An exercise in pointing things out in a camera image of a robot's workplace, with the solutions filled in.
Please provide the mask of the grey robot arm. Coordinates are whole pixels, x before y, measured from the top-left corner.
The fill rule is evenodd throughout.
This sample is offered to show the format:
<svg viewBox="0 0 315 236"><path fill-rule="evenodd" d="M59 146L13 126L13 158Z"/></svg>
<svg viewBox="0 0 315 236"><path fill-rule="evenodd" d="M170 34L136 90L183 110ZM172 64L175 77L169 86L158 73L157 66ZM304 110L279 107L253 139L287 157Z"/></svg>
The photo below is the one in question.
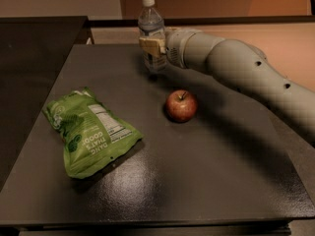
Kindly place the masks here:
<svg viewBox="0 0 315 236"><path fill-rule="evenodd" d="M308 144L315 145L315 92L280 74L257 47L196 29L172 29L139 38L141 48L182 69L212 76L269 108Z"/></svg>

